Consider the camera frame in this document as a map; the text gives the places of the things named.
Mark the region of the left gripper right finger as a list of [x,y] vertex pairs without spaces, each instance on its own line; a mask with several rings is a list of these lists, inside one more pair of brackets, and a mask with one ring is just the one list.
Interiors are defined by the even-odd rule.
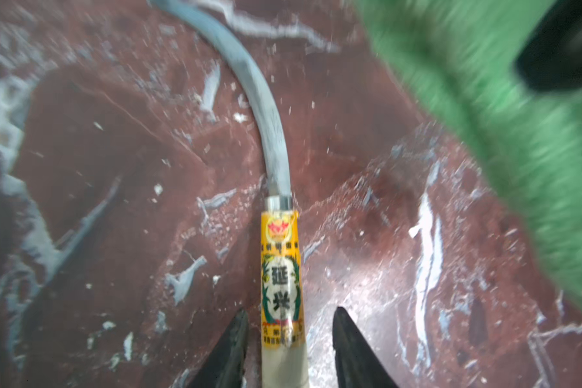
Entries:
[[334,313],[332,339],[340,388],[398,387],[344,307]]

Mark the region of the sickle labelled handle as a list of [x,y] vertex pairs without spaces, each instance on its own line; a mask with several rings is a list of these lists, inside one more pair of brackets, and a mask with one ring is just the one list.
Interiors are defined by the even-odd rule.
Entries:
[[199,32],[226,60],[247,95],[260,132],[268,195],[261,214],[261,373],[264,387],[307,387],[309,362],[302,256],[289,155],[273,93],[252,55],[215,18],[184,1],[155,6]]

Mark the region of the green rag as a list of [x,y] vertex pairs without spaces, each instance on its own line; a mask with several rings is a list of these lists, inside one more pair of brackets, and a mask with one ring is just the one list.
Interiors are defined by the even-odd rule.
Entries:
[[557,1],[358,1],[373,51],[461,140],[582,310],[582,88],[534,92],[515,61]]

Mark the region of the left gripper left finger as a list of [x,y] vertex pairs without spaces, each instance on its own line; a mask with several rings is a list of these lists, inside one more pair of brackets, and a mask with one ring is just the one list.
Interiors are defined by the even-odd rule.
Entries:
[[188,387],[240,388],[243,385],[248,331],[248,314],[240,309]]

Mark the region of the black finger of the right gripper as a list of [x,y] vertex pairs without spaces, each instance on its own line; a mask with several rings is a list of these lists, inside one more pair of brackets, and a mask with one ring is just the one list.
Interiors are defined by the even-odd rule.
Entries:
[[531,32],[515,68],[534,92],[582,88],[582,0],[555,2]]

